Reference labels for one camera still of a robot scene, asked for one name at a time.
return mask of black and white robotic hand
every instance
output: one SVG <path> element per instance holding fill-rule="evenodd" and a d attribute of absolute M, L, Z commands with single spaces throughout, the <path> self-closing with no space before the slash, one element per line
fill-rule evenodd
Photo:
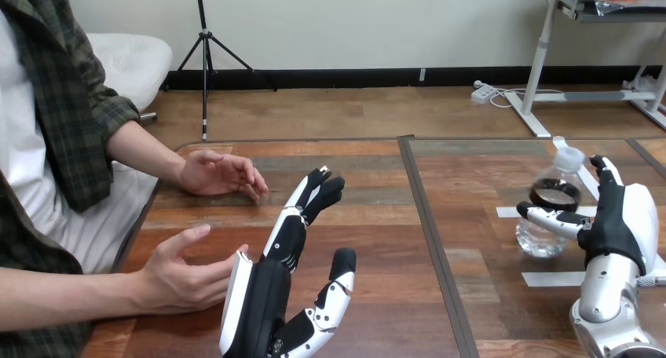
<path fill-rule="evenodd" d="M 306 229 L 319 213 L 342 198 L 345 181 L 328 180 L 326 166 L 313 170 L 298 185 L 255 264 L 236 253 L 224 313 L 220 350 L 224 358 L 307 358 L 335 333 L 353 290 L 356 252 L 335 252 L 327 285 L 314 307 L 285 323 L 291 275 L 306 242 Z"/>
<path fill-rule="evenodd" d="M 576 336 L 591 357 L 665 357 L 666 350 L 640 326 L 639 285 L 659 285 L 647 276 L 657 260 L 659 221 L 648 189 L 625 187 L 617 168 L 601 156 L 591 158 L 599 176 L 594 222 L 571 212 L 519 203 L 523 218 L 554 234 L 577 240 L 585 251 L 580 299 L 569 314 Z"/>

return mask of white desk frame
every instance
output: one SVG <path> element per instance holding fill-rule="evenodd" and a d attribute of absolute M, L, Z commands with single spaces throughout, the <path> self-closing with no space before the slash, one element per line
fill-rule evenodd
<path fill-rule="evenodd" d="M 532 71 L 529 74 L 529 82 L 525 97 L 523 100 L 516 93 L 505 93 L 506 99 L 511 103 L 511 106 L 521 117 L 523 122 L 537 137 L 550 137 L 551 134 L 546 130 L 541 122 L 532 113 L 532 107 L 536 101 L 630 101 L 640 112 L 651 118 L 662 129 L 666 130 L 666 116 L 659 112 L 661 107 L 666 111 L 666 107 L 661 105 L 661 100 L 666 93 L 666 64 L 662 68 L 659 79 L 657 80 L 657 87 L 654 92 L 638 93 L 633 90 L 623 89 L 621 91 L 610 92 L 577 92 L 577 93 L 536 93 L 536 89 L 541 76 L 543 62 L 546 60 L 548 46 L 551 42 L 551 33 L 553 27 L 553 19 L 555 10 L 560 9 L 565 15 L 574 20 L 582 20 L 593 22 L 645 22 L 645 21 L 666 21 L 666 14 L 656 15 L 625 15 L 618 14 L 617 16 L 597 16 L 586 19 L 583 15 L 582 3 L 585 0 L 547 0 L 548 10 L 546 13 L 546 22 L 543 24 L 543 31 L 536 47 L 536 55 L 532 64 Z"/>

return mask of tripod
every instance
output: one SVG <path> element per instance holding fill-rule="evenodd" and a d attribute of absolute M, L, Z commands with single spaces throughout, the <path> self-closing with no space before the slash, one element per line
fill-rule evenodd
<path fill-rule="evenodd" d="M 212 75 L 215 75 L 217 73 L 216 70 L 213 69 L 213 60 L 210 57 L 210 41 L 212 40 L 215 44 L 219 45 L 222 49 L 224 49 L 231 57 L 233 57 L 236 61 L 238 61 L 240 64 L 242 64 L 248 71 L 254 74 L 254 69 L 245 63 L 245 61 L 241 60 L 240 57 L 238 57 L 234 52 L 232 52 L 229 48 L 227 48 L 224 44 L 222 44 L 219 40 L 213 36 L 213 33 L 208 31 L 208 28 L 206 27 L 206 16 L 203 12 L 203 0 L 196 0 L 197 3 L 199 4 L 199 18 L 201 19 L 201 32 L 199 33 L 199 38 L 196 40 L 194 43 L 194 46 L 192 49 L 190 49 L 187 57 L 183 60 L 183 63 L 181 66 L 178 68 L 177 71 L 183 70 L 183 67 L 187 62 L 189 61 L 189 58 L 192 56 L 194 53 L 195 49 L 199 46 L 200 43 L 203 43 L 203 124 L 202 124 L 202 131 L 203 131 L 203 140 L 205 141 L 207 139 L 207 115 L 208 115 L 208 88 L 210 85 L 210 77 Z M 272 82 L 268 81 L 267 79 L 263 79 L 264 83 L 266 83 L 268 86 L 270 86 L 270 89 L 273 89 L 273 91 L 277 91 L 277 88 L 275 85 L 273 85 Z"/>

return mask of white robotic arm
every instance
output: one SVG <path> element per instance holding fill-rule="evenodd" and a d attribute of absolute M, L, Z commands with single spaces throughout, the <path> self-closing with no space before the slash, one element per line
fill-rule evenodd
<path fill-rule="evenodd" d="M 342 198 L 345 181 L 327 181 L 326 167 L 301 181 L 280 212 L 259 263 L 245 254 L 236 263 L 222 314 L 220 350 L 224 358 L 308 358 L 335 333 L 349 304 L 356 253 L 335 252 L 329 283 L 313 309 L 284 322 L 291 274 L 306 242 L 306 229 L 323 209 Z"/>
<path fill-rule="evenodd" d="M 639 324 L 639 284 L 658 285 L 647 276 L 657 257 L 657 208 L 646 187 L 624 187 L 616 167 L 600 156 L 591 158 L 599 176 L 595 221 L 579 214 L 520 203 L 524 218 L 585 250 L 585 279 L 570 319 L 582 347 L 591 357 L 655 356 L 666 350 Z"/>

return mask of wooden floor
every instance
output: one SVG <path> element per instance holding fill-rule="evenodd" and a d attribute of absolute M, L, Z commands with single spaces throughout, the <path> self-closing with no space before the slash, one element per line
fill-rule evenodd
<path fill-rule="evenodd" d="M 609 86 L 552 86 L 614 90 Z M 472 87 L 281 89 L 213 91 L 208 100 L 211 141 L 396 137 L 531 137 L 512 108 L 470 101 Z M 148 131 L 170 148 L 201 138 L 201 92 L 159 93 Z M 664 136 L 626 102 L 540 103 L 535 115 L 553 135 L 636 138 Z"/>

